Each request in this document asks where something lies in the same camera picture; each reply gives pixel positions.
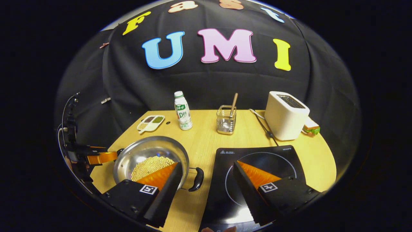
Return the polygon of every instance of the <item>circular heating zone marking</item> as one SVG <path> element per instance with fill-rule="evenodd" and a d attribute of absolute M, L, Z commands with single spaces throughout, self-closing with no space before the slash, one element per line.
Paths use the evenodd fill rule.
<path fill-rule="evenodd" d="M 289 162 L 289 160 L 285 159 L 283 156 L 280 156 L 280 155 L 275 154 L 275 153 L 271 153 L 271 152 L 254 152 L 254 153 L 247 154 L 247 155 L 241 157 L 241 158 L 238 159 L 238 160 L 241 160 L 241 159 L 245 158 L 246 156 L 253 155 L 253 154 L 258 154 L 258 153 L 272 154 L 272 155 L 275 155 L 275 156 L 277 156 L 277 157 L 282 158 L 283 160 L 285 160 L 285 161 L 292 167 L 293 172 L 295 173 L 295 178 L 297 179 L 296 170 L 295 170 L 295 167 L 293 167 L 292 163 Z M 229 172 L 230 172 L 230 170 L 231 170 L 232 168 L 233 168 L 233 165 L 230 166 L 229 170 L 227 170 L 226 177 L 225 177 L 225 190 L 226 190 L 226 194 L 227 194 L 227 196 L 228 196 L 234 203 L 236 203 L 237 205 L 240 205 L 240 206 L 242 206 L 242 207 L 245 207 L 244 205 L 241 205 L 241 204 L 237 203 L 237 202 L 230 196 L 229 191 L 227 190 L 227 176 L 229 175 Z"/>

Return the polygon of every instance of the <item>bread slice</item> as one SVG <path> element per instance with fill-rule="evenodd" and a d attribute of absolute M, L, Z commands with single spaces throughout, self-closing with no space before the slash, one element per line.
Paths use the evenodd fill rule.
<path fill-rule="evenodd" d="M 312 130 L 318 127 L 319 125 L 315 123 L 309 116 L 306 118 L 305 125 L 303 126 L 305 130 Z"/>

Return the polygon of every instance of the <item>sandwich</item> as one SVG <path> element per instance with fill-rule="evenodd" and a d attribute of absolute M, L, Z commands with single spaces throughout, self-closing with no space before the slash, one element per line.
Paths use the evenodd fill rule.
<path fill-rule="evenodd" d="M 305 134 L 312 133 L 314 135 L 317 135 L 319 131 L 321 130 L 321 127 L 315 123 L 310 117 L 306 118 L 305 125 L 303 126 L 302 132 Z"/>

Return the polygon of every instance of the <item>foam letter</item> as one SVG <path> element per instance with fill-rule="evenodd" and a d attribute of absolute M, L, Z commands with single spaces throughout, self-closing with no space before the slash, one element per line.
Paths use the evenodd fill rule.
<path fill-rule="evenodd" d="M 216 29 L 209 28 L 197 32 L 203 36 L 205 55 L 201 58 L 203 63 L 214 63 L 219 61 L 219 57 L 215 54 L 215 48 L 219 51 L 225 61 L 228 61 L 236 47 L 237 53 L 233 57 L 237 62 L 253 63 L 256 62 L 256 57 L 253 56 L 252 44 L 250 37 L 253 32 L 243 29 L 233 31 L 229 40 Z"/>
<path fill-rule="evenodd" d="M 159 42 L 160 38 L 154 38 L 146 41 L 142 48 L 145 50 L 146 62 L 152 69 L 165 69 L 177 64 L 183 56 L 182 36 L 184 31 L 177 31 L 170 33 L 166 39 L 170 40 L 172 44 L 172 55 L 168 58 L 161 58 L 159 56 Z"/>
<path fill-rule="evenodd" d="M 289 48 L 290 44 L 283 40 L 273 39 L 273 42 L 278 47 L 278 60 L 275 62 L 275 67 L 277 69 L 282 69 L 285 71 L 290 71 L 291 67 L 289 65 Z"/>
<path fill-rule="evenodd" d="M 261 8 L 262 10 L 264 10 L 264 11 L 266 11 L 266 13 L 270 16 L 270 17 L 272 17 L 273 19 L 275 19 L 275 20 L 277 20 L 277 21 L 279 21 L 279 22 L 281 22 L 281 23 L 284 23 L 285 21 L 283 21 L 282 19 L 280 19 L 279 18 L 279 15 L 278 14 L 276 14 L 276 13 L 274 13 L 273 11 L 271 11 L 271 10 L 269 10 L 269 9 L 266 9 L 266 8 Z"/>
<path fill-rule="evenodd" d="M 243 5 L 238 0 L 220 0 L 220 6 L 227 9 L 243 9 Z"/>
<path fill-rule="evenodd" d="M 174 13 L 174 12 L 178 12 L 184 9 L 193 9 L 193 8 L 196 8 L 197 6 L 198 5 L 196 5 L 194 1 L 179 2 L 174 5 L 171 5 L 168 12 Z"/>
<path fill-rule="evenodd" d="M 137 24 L 143 22 L 143 20 L 145 19 L 145 16 L 148 16 L 151 12 L 148 11 L 142 15 L 137 16 L 136 18 L 130 20 L 129 22 L 127 22 L 127 27 L 126 30 L 123 32 L 123 35 L 126 35 L 127 33 L 133 31 L 134 29 L 136 29 L 138 27 Z"/>

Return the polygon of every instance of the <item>bottle cap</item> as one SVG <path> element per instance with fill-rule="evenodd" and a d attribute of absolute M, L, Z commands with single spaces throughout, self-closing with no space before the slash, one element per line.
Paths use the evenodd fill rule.
<path fill-rule="evenodd" d="M 175 92 L 175 98 L 178 98 L 178 97 L 183 97 L 183 92 L 182 91 Z"/>

